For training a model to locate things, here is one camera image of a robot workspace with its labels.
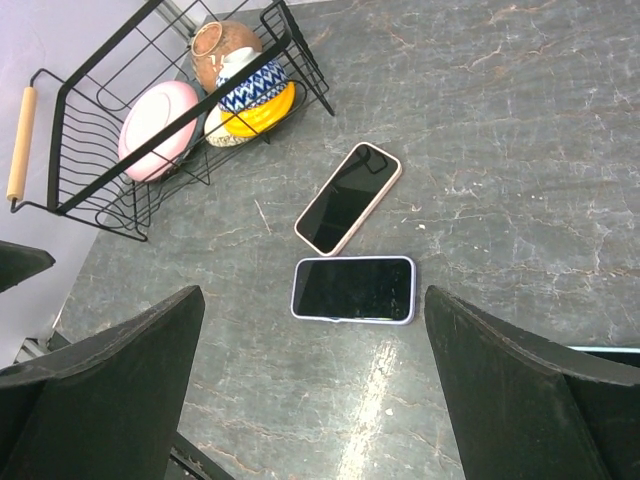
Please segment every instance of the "bowl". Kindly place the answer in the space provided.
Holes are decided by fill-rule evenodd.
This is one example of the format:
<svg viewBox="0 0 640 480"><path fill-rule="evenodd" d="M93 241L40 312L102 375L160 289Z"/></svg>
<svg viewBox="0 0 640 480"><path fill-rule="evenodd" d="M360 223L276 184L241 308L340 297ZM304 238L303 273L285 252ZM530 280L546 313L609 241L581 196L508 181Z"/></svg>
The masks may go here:
<svg viewBox="0 0 640 480"><path fill-rule="evenodd" d="M249 140L229 133L226 125L222 124L220 113L220 107L216 105L204 122L204 133L207 136L207 142L214 147L233 147Z"/></svg>
<svg viewBox="0 0 640 480"><path fill-rule="evenodd" d="M216 88L220 87L260 54L251 47L239 48L222 61ZM284 68L271 60L249 75L240 85L220 100L220 110L238 113L273 100L287 87L288 76Z"/></svg>
<svg viewBox="0 0 640 480"><path fill-rule="evenodd" d="M198 30L191 43L191 59L196 78L207 92L216 89L224 58L242 47L262 51L260 38L240 22L209 22Z"/></svg>
<svg viewBox="0 0 640 480"><path fill-rule="evenodd" d="M289 112L293 105L295 95L295 84L289 82L280 94L263 105L235 114L221 112L220 119L225 122L225 128L232 135L237 137L254 137L257 133L264 132L268 128L271 128Z"/></svg>

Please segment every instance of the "blue and white bowl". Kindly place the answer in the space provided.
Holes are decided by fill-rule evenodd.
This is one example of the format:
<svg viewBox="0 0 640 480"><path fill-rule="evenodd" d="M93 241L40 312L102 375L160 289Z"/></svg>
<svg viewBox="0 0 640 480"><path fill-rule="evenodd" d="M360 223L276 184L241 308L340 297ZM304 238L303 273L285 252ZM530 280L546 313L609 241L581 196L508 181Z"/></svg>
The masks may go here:
<svg viewBox="0 0 640 480"><path fill-rule="evenodd" d="M218 74L216 87L228 81L258 55L260 54L251 47L239 48L227 55L222 60L222 69ZM271 60L223 97L220 100L220 110L239 113L248 108L263 105L282 93L288 80L284 68L276 60Z"/></svg>

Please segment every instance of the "terracotta pot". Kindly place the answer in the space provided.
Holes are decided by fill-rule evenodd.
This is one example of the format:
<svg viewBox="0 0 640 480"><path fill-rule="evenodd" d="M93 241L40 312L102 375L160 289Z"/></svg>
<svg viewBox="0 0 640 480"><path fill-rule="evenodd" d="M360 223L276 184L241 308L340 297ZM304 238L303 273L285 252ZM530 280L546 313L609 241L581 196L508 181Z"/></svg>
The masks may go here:
<svg viewBox="0 0 640 480"><path fill-rule="evenodd" d="M191 59L196 78L207 93L216 89L224 57L242 47L262 52L258 36L240 22L211 22L198 30L191 42Z"/></svg>

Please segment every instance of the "pink plate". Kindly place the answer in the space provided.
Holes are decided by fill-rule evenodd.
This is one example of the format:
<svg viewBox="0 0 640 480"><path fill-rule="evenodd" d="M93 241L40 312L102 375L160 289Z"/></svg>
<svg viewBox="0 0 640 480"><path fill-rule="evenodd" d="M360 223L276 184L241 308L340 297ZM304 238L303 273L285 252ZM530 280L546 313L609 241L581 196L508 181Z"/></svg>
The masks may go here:
<svg viewBox="0 0 640 480"><path fill-rule="evenodd" d="M193 87L177 80L161 83L146 91L124 121L118 142L120 160L196 103L198 95ZM195 128L196 120L158 145L153 152L125 170L125 173L137 182L155 180L173 165L170 161L187 148Z"/></svg>

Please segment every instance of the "wire dish rack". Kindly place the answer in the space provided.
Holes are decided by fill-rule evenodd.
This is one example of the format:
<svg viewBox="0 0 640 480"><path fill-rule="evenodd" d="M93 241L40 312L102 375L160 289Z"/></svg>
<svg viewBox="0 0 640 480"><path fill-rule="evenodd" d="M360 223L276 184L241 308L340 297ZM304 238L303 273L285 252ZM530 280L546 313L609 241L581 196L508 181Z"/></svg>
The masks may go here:
<svg viewBox="0 0 640 480"><path fill-rule="evenodd" d="M195 82L189 40L176 33L179 23L189 19L190 12L205 12L208 19L215 21L242 16L246 12L240 10L246 3L247 0L242 1L234 11L220 16L203 0L197 0L184 10L174 12L169 21L163 21L157 14L163 7L162 0L150 0L68 79L46 69L38 70L25 89L22 101L7 191L11 211L17 212L29 205L134 240L147 241L151 217L165 200L187 185L211 184L212 173L247 145L255 141L269 143L269 130L273 126L245 143L219 148L209 145L206 136L224 128L220 122L204 132L197 142L191 142L183 154L174 159L163 157L173 165L155 181L133 181L125 170L187 124L210 112L224 96L273 59L284 67L296 90L291 110L277 125L316 100L333 116L334 111L325 97L329 86L318 63L285 1L274 0L260 12L255 28L248 25L262 41L260 56L126 158L119 159L120 131L136 100L161 81ZM42 75L60 82L61 86L54 111L46 201L38 203L24 200L24 188L35 116L34 83Z"/></svg>

